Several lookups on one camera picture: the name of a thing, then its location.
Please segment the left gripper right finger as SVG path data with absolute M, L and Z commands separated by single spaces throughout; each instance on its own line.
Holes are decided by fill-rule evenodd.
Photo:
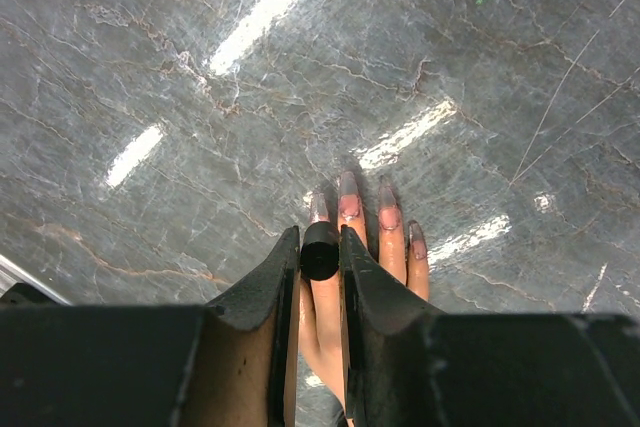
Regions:
M 639 324 L 619 314 L 439 310 L 412 367 L 428 375 L 418 417 L 358 426 L 635 426 Z

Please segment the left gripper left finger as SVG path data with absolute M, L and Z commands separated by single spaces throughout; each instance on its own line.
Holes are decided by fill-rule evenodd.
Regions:
M 5 426 L 291 426 L 299 231 L 205 304 L 1 299 Z

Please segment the black nail polish cap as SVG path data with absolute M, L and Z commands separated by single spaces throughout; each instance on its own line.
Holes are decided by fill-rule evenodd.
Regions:
M 329 221 L 318 221 L 305 231 L 300 251 L 302 274 L 314 281 L 330 279 L 339 268 L 340 234 Z

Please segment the grey sleeved forearm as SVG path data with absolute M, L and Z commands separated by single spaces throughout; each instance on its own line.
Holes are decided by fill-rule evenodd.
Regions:
M 350 424 L 345 416 L 344 407 L 337 397 L 331 401 L 331 427 L 349 427 Z

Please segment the person's bare hand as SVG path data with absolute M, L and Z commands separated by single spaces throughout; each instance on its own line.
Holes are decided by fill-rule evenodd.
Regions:
M 314 221 L 327 221 L 315 198 Z M 439 310 L 428 304 L 428 248 L 420 226 L 404 223 L 391 186 L 379 189 L 378 253 L 365 237 L 364 207 L 356 178 L 339 182 L 339 268 L 328 280 L 301 284 L 299 349 L 344 407 L 362 425 L 418 417 L 429 377 L 412 367 L 425 355 L 419 338 Z

